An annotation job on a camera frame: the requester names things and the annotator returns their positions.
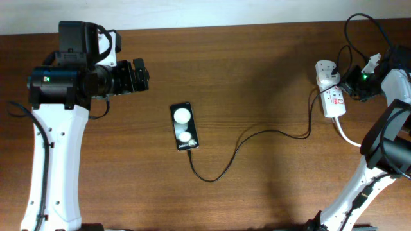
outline black wire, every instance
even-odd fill
[[[309,111],[308,111],[308,133],[307,133],[305,136],[303,136],[303,137],[296,137],[296,136],[293,136],[293,135],[288,135],[287,133],[282,132],[282,131],[280,131],[280,130],[276,130],[276,129],[268,129],[268,130],[263,130],[263,131],[260,131],[260,132],[256,132],[256,133],[248,136],[247,138],[245,138],[245,139],[238,145],[238,147],[237,147],[236,150],[234,151],[234,154],[233,154],[232,157],[231,157],[230,162],[227,164],[227,166],[225,167],[225,169],[223,170],[223,172],[220,174],[220,176],[218,176],[218,177],[215,178],[214,180],[207,180],[207,179],[205,179],[205,178],[202,178],[202,177],[195,171],[195,168],[194,168],[194,165],[193,165],[193,160],[192,160],[192,158],[191,158],[191,156],[192,156],[191,150],[187,150],[187,155],[188,155],[188,159],[189,159],[189,161],[190,161],[191,170],[193,170],[194,174],[195,174],[200,180],[202,180],[202,181],[204,181],[204,182],[208,182],[208,183],[216,182],[217,180],[221,179],[221,177],[223,177],[223,176],[226,174],[226,172],[229,170],[229,168],[231,167],[232,162],[233,162],[234,159],[236,158],[236,155],[237,155],[238,151],[240,150],[240,148],[243,146],[243,144],[244,144],[246,141],[248,141],[249,139],[251,139],[251,138],[253,138],[254,136],[256,136],[256,135],[259,135],[259,134],[262,134],[262,133],[266,133],[266,132],[275,132],[275,133],[280,133],[281,135],[285,135],[285,136],[287,136],[287,137],[289,137],[289,138],[292,138],[292,139],[299,139],[299,140],[307,139],[307,138],[311,135],[311,116],[312,116],[313,106],[314,106],[315,100],[316,100],[323,92],[325,92],[325,91],[327,91],[327,90],[329,90],[329,89],[331,89],[331,88],[333,88],[333,87],[335,87],[335,86],[337,86],[337,84],[330,86],[329,88],[327,88],[326,90],[323,90],[322,92],[318,93],[318,94],[315,96],[314,100],[313,100],[312,103],[311,103],[311,107],[310,107],[310,109],[309,109]]]
[[[390,39],[388,38],[387,34],[385,33],[384,29],[381,27],[381,25],[380,25],[375,19],[373,19],[371,16],[366,15],[366,14],[364,14],[364,13],[356,13],[356,14],[353,14],[353,15],[350,16],[350,17],[346,20],[346,22],[345,22],[345,25],[344,25],[344,35],[345,35],[345,39],[347,40],[347,42],[348,42],[348,44],[351,46],[351,48],[353,48],[359,55],[362,56],[362,58],[364,59],[365,64],[368,63],[369,57],[368,57],[368,56],[365,56],[361,51],[359,51],[356,47],[354,47],[353,43],[349,40],[348,34],[347,34],[347,25],[348,25],[348,22],[349,22],[353,17],[356,17],[356,16],[366,17],[366,18],[368,18],[371,22],[373,22],[373,23],[378,27],[378,29],[380,30],[381,34],[384,36],[384,39],[385,39],[385,41],[387,41],[387,44],[390,46],[390,48],[391,48],[391,49],[394,48],[394,46],[392,45]]]
[[[404,109],[401,109],[400,111],[396,112],[394,115],[392,115],[387,122],[385,123],[381,134],[380,134],[380,148],[381,148],[381,154],[383,155],[383,157],[385,158],[385,160],[387,161],[387,163],[389,164],[389,166],[399,175],[404,176],[405,178],[407,178],[408,180],[411,180],[411,176],[406,174],[404,171],[400,170],[400,168],[398,168],[393,161],[391,160],[391,158],[388,157],[387,152],[385,151],[385,147],[384,147],[384,135],[385,135],[385,131],[387,130],[388,125],[395,119],[397,118],[399,115],[401,115],[402,113],[406,112],[406,111],[410,111],[411,107],[406,107]]]
[[[340,49],[340,51],[338,52],[337,60],[339,60],[339,56],[340,56],[340,54],[341,54],[341,51],[342,51],[343,48],[345,48],[345,47],[346,47],[346,45],[343,46],[343,47]],[[344,75],[341,77],[339,83],[338,83],[338,84],[334,84],[334,85],[328,87],[326,90],[323,90],[322,92],[318,93],[318,94],[314,97],[313,101],[311,102],[310,109],[308,110],[308,133],[307,133],[307,135],[305,135],[305,136],[303,136],[303,137],[296,137],[296,136],[293,136],[293,135],[288,135],[287,133],[282,132],[282,131],[280,131],[280,130],[276,130],[276,129],[268,129],[268,130],[263,130],[263,131],[260,131],[260,132],[256,132],[256,133],[248,136],[247,138],[245,138],[245,139],[237,146],[236,150],[235,150],[234,153],[232,154],[232,157],[231,157],[229,163],[227,164],[227,166],[225,167],[225,169],[223,170],[223,172],[220,174],[220,176],[218,176],[217,178],[215,178],[215,179],[213,179],[213,180],[207,180],[207,179],[205,179],[205,178],[202,178],[202,177],[196,172],[196,170],[195,170],[195,168],[194,168],[194,165],[193,165],[193,160],[192,160],[192,158],[191,158],[191,156],[192,156],[191,150],[187,150],[188,159],[189,159],[189,162],[190,162],[191,170],[193,170],[193,173],[194,173],[200,180],[202,180],[202,181],[204,181],[204,182],[213,183],[213,182],[218,181],[218,180],[221,179],[221,177],[223,177],[223,176],[226,174],[226,172],[229,170],[229,168],[231,167],[232,162],[233,162],[234,159],[236,158],[236,155],[237,155],[238,151],[240,150],[240,148],[243,146],[243,144],[244,144],[246,141],[248,141],[249,139],[253,138],[254,136],[259,135],[259,134],[262,134],[262,133],[275,132],[275,133],[280,133],[281,135],[285,135],[286,137],[289,137],[289,138],[292,138],[292,139],[299,139],[299,140],[307,139],[307,138],[311,135],[311,116],[312,116],[313,106],[314,106],[315,100],[316,100],[322,93],[324,93],[325,91],[327,91],[327,90],[329,90],[329,89],[332,89],[333,87],[335,87],[335,86],[337,86],[337,85],[340,85],[341,82],[344,81],[344,80],[347,78],[347,74],[349,73],[349,70],[351,69],[351,66],[352,66],[352,64],[353,64],[353,54],[352,54],[352,52],[351,52],[351,48],[348,47],[348,50],[349,50],[349,56],[350,56],[349,66],[348,66],[347,71],[346,71],[346,72],[344,73]]]
[[[342,52],[342,50],[344,49],[344,48],[348,48],[348,51],[349,51],[349,58],[350,58],[350,66],[349,66],[349,70],[350,70],[350,68],[351,68],[351,64],[352,64],[352,60],[353,60],[353,53],[351,52],[351,47],[350,46],[348,46],[348,45],[344,45],[341,49],[340,49],[340,51],[338,52],[338,55],[337,55],[337,64],[336,64],[336,66],[335,66],[335,68],[333,69],[333,71],[331,72],[331,74],[336,74],[337,72],[338,72],[338,68],[339,68],[339,66],[340,66],[340,55],[341,55],[341,52]]]
[[[10,105],[10,104],[11,104],[11,103],[7,103],[7,104],[6,104],[6,111],[7,111],[7,114],[8,114],[9,116],[15,117],[15,118],[23,118],[23,117],[26,117],[26,116],[27,116],[26,114],[14,114],[14,113],[11,113],[10,110],[9,110],[9,108],[8,108],[8,105]]]
[[[113,41],[112,41],[110,33],[102,25],[98,25],[97,29],[99,29],[106,36],[106,38],[109,40],[109,48],[107,48],[107,50],[105,50],[103,53],[98,55],[98,59],[97,59],[96,63],[98,63],[98,62],[102,61],[103,59],[105,59],[106,57],[108,57],[110,55],[111,49],[113,47]]]
[[[105,108],[105,112],[104,112],[103,115],[101,115],[101,116],[100,115],[99,116],[89,115],[89,119],[96,120],[96,119],[99,119],[99,118],[104,117],[105,115],[107,115],[107,113],[110,111],[110,99],[109,99],[108,96],[105,98],[105,104],[106,104],[106,108]]]
[[[382,178],[385,178],[385,177],[387,177],[387,176],[393,176],[392,174],[390,174],[390,173],[385,173],[385,174],[382,174],[382,175],[380,175],[380,176],[377,176],[372,182],[371,182],[371,184],[369,185],[369,187],[374,187],[374,185],[377,183],[377,182],[379,182]]]
[[[42,180],[42,189],[41,189],[41,199],[40,199],[40,209],[39,214],[37,215],[37,223],[35,231],[39,231],[41,224],[44,218],[44,211],[46,209],[46,195],[47,195],[47,180],[48,180],[48,171],[49,171],[49,157],[50,157],[50,144],[46,135],[46,131],[43,129],[37,118],[29,111],[27,108],[22,106],[19,103],[8,101],[7,103],[20,108],[34,123],[34,125],[39,129],[41,137],[44,141],[44,167],[43,167],[43,180]]]
[[[56,52],[57,52],[57,51],[51,52],[51,53],[46,57],[46,59],[44,59],[43,65],[51,65],[51,64],[53,64],[54,60],[56,59]]]

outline cable clip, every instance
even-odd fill
[[[46,144],[46,143],[43,143],[43,148],[46,148],[46,147],[50,147],[50,148],[54,148],[54,142],[51,142],[50,144]]]
[[[378,61],[380,61],[380,59],[381,59],[381,55],[379,53],[377,55],[370,57],[368,64],[364,67],[364,69],[362,69],[361,73],[363,74],[374,73],[374,69],[378,66]]]
[[[44,215],[44,214],[37,214],[36,219],[37,219],[37,220],[41,220],[41,219],[43,219],[43,218],[45,218],[45,217],[46,217],[46,215]]]

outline black cable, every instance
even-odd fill
[[[53,64],[54,60],[56,59],[56,52],[57,52],[57,51],[51,52],[51,53],[46,57],[46,59],[44,59],[43,65],[51,65],[51,64]]]
[[[236,155],[237,155],[238,151],[240,150],[240,148],[243,146],[243,144],[244,144],[246,141],[248,141],[249,139],[251,139],[251,138],[253,138],[254,136],[256,136],[256,135],[259,135],[259,134],[262,134],[262,133],[266,133],[266,132],[276,132],[276,133],[280,133],[281,135],[285,135],[285,136],[287,136],[287,137],[289,137],[289,138],[292,138],[292,139],[299,139],[299,140],[307,139],[307,138],[311,135],[311,115],[312,115],[312,112],[313,112],[313,106],[314,106],[315,100],[316,100],[323,92],[325,92],[325,91],[327,91],[327,90],[329,90],[329,89],[331,89],[331,88],[333,88],[333,87],[335,87],[335,86],[336,86],[336,84],[335,84],[335,85],[332,85],[332,86],[330,86],[329,88],[327,88],[326,90],[323,90],[322,92],[318,93],[318,94],[315,96],[314,100],[312,101],[311,107],[310,107],[310,109],[309,109],[309,111],[308,111],[308,133],[307,133],[307,135],[305,135],[305,136],[303,136],[303,137],[296,137],[296,136],[293,136],[293,135],[288,135],[287,133],[282,132],[282,131],[280,131],[280,130],[276,130],[276,129],[268,129],[268,130],[263,130],[263,131],[260,131],[260,132],[256,132],[256,133],[248,136],[247,138],[245,138],[245,139],[238,145],[238,147],[237,147],[236,150],[234,151],[234,154],[233,154],[232,157],[231,157],[230,162],[227,164],[227,166],[225,167],[225,169],[223,170],[223,172],[220,174],[220,176],[218,176],[218,177],[215,178],[214,180],[204,179],[204,178],[202,178],[202,177],[195,171],[195,168],[194,168],[194,165],[193,165],[193,160],[191,159],[191,156],[192,156],[191,150],[187,150],[187,155],[188,155],[188,159],[189,159],[189,161],[190,161],[191,170],[193,170],[194,174],[195,174],[200,180],[202,180],[202,181],[204,181],[204,182],[208,182],[208,183],[216,182],[217,180],[221,179],[221,177],[223,177],[223,176],[225,175],[225,173],[229,170],[232,162],[234,161],[234,158],[236,158]]]
[[[100,115],[99,116],[89,115],[89,119],[96,120],[96,119],[99,119],[107,115],[107,113],[110,111],[110,98],[108,96],[105,98],[105,104],[106,104],[106,108],[105,108],[105,112],[103,115],[101,116]]]
[[[403,108],[401,110],[399,110],[398,112],[396,112],[394,115],[392,115],[387,122],[385,123],[381,134],[380,134],[380,148],[381,148],[381,154],[383,155],[383,157],[385,158],[385,160],[387,161],[388,165],[399,175],[404,176],[405,178],[407,178],[408,180],[411,180],[411,176],[406,174],[404,171],[400,170],[400,168],[398,168],[394,162],[391,160],[391,158],[388,157],[387,152],[385,151],[385,147],[384,147],[384,135],[385,135],[385,131],[387,130],[388,125],[395,119],[397,118],[399,115],[401,115],[402,113],[406,112],[406,111],[410,111],[411,107],[406,107]]]
[[[377,176],[376,178],[374,178],[371,184],[365,186],[363,190],[360,193],[358,193],[358,196],[353,200],[351,209],[345,214],[344,222],[342,223],[340,231],[343,231],[343,229],[347,225],[348,219],[353,214],[353,211],[361,208],[361,206],[365,203],[365,201],[367,201],[368,196],[372,193],[375,184],[379,182],[382,178],[385,178],[387,176],[393,176],[393,175],[386,173],[386,174]]]
[[[338,57],[337,57],[338,60],[339,60],[339,56],[340,56],[341,51],[342,51],[343,48],[345,48],[345,47],[346,47],[346,45],[343,46],[343,47],[340,49],[340,51],[338,52]],[[348,67],[347,71],[344,73],[344,75],[341,77],[339,83],[338,83],[338,84],[334,84],[334,85],[328,87],[326,90],[323,90],[322,92],[318,93],[318,94],[314,97],[313,101],[311,102],[310,109],[308,110],[308,133],[307,133],[307,135],[305,135],[305,136],[303,136],[303,137],[296,137],[296,136],[293,136],[293,135],[288,135],[287,133],[282,132],[282,131],[280,131],[280,130],[276,130],[276,129],[267,129],[267,130],[263,130],[263,131],[260,131],[260,132],[256,132],[256,133],[248,136],[247,138],[245,138],[245,139],[237,146],[236,150],[235,150],[234,153],[232,154],[232,157],[231,157],[229,163],[227,164],[227,166],[225,167],[225,169],[223,170],[223,172],[222,172],[217,178],[215,178],[215,179],[213,179],[213,180],[207,180],[207,179],[205,179],[205,178],[202,178],[202,177],[196,172],[196,170],[195,170],[195,168],[194,168],[194,165],[193,165],[193,160],[192,160],[192,158],[191,158],[191,156],[192,156],[191,150],[187,150],[188,159],[189,159],[190,166],[191,166],[191,170],[193,171],[193,173],[194,173],[200,180],[202,180],[202,181],[204,181],[204,182],[213,183],[213,182],[218,181],[218,180],[221,179],[221,177],[223,177],[223,176],[226,174],[226,172],[229,170],[229,168],[231,167],[232,162],[233,162],[234,159],[236,158],[236,155],[237,155],[238,151],[240,150],[240,148],[243,146],[243,144],[244,144],[246,141],[248,141],[249,139],[253,138],[254,136],[259,135],[259,134],[262,134],[262,133],[275,132],[275,133],[280,133],[281,135],[285,135],[286,137],[289,137],[289,138],[292,138],[292,139],[299,139],[299,140],[307,139],[307,138],[311,135],[311,116],[312,116],[313,106],[314,106],[315,100],[316,100],[322,93],[324,93],[325,91],[327,91],[327,90],[329,90],[329,89],[331,89],[331,88],[333,88],[333,87],[335,87],[335,86],[337,86],[337,85],[340,85],[341,82],[344,81],[344,80],[347,78],[347,74],[349,73],[349,70],[351,69],[351,66],[352,66],[352,64],[353,64],[353,54],[352,54],[352,52],[351,52],[351,48],[348,47],[348,50],[349,50],[349,54],[350,54],[349,67]]]
[[[7,111],[7,114],[8,114],[9,116],[15,117],[15,118],[23,118],[23,117],[26,117],[26,116],[27,116],[26,114],[14,114],[14,113],[11,113],[10,110],[9,110],[9,108],[8,108],[8,105],[10,105],[10,104],[11,104],[11,103],[7,103],[7,104],[6,104],[6,111]]]
[[[352,64],[352,62],[353,62],[353,53],[351,52],[351,47],[350,47],[350,46],[344,45],[344,46],[340,49],[340,51],[338,52],[338,55],[337,55],[337,64],[336,64],[335,68],[333,69],[333,71],[331,72],[331,74],[336,74],[336,73],[338,72],[338,68],[340,67],[340,55],[341,55],[342,50],[343,50],[344,48],[346,48],[346,47],[348,48],[348,51],[349,51],[349,59],[351,60],[351,61],[350,61],[350,64],[349,64],[349,67],[348,67],[348,70],[351,69],[351,64]]]
[[[110,33],[102,25],[98,25],[97,29],[99,29],[106,36],[106,38],[109,40],[109,48],[107,48],[107,50],[105,50],[103,53],[98,55],[98,59],[97,59],[96,63],[98,63],[98,62],[102,61],[103,59],[105,59],[106,57],[108,57],[110,55],[111,48],[113,47],[113,41],[111,39]]]
[[[362,58],[364,59],[365,64],[368,63],[369,57],[368,57],[368,56],[365,56],[361,51],[359,51],[356,47],[354,47],[353,43],[349,40],[348,34],[347,34],[347,25],[348,25],[348,22],[349,22],[353,17],[356,17],[356,16],[366,17],[366,18],[368,18],[372,23],[374,23],[374,24],[378,27],[378,29],[380,30],[381,34],[384,36],[384,39],[385,39],[385,41],[387,41],[387,44],[390,46],[390,48],[391,48],[391,49],[394,48],[394,46],[392,45],[390,39],[388,38],[387,34],[385,33],[384,29],[381,27],[381,25],[380,25],[375,19],[373,19],[371,16],[366,15],[366,14],[364,14],[364,13],[356,13],[356,14],[353,14],[353,15],[350,16],[350,17],[346,20],[346,22],[345,22],[345,25],[344,25],[344,35],[345,35],[345,39],[347,40],[347,42],[348,42],[348,44],[351,46],[351,48],[353,48],[359,55],[362,56]]]
[[[34,123],[34,125],[39,129],[41,137],[44,141],[44,167],[43,167],[43,179],[42,179],[42,189],[41,189],[41,199],[40,199],[40,209],[39,214],[37,215],[37,223],[34,231],[39,231],[41,224],[44,219],[44,211],[46,209],[46,195],[47,195],[47,179],[49,171],[49,158],[50,158],[50,143],[46,135],[46,131],[41,126],[37,118],[29,111],[27,108],[22,106],[19,103],[8,101],[7,103],[20,108]]]

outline white circle on screen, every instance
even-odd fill
[[[174,120],[179,124],[185,124],[191,119],[191,113],[185,108],[179,108],[174,112]]]
[[[189,133],[189,132],[182,132],[180,135],[179,135],[179,140],[181,141],[181,142],[187,142],[187,141],[189,141],[191,139],[191,133]]]

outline plug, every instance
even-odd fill
[[[338,73],[338,64],[337,66],[333,69],[333,71],[331,72],[331,74],[336,74]]]
[[[320,91],[324,91],[332,85],[340,82],[340,73],[332,74],[336,65],[332,61],[321,60],[315,64],[317,72],[317,84]],[[321,94],[324,116],[334,118],[345,114],[344,98],[339,87],[334,86]]]

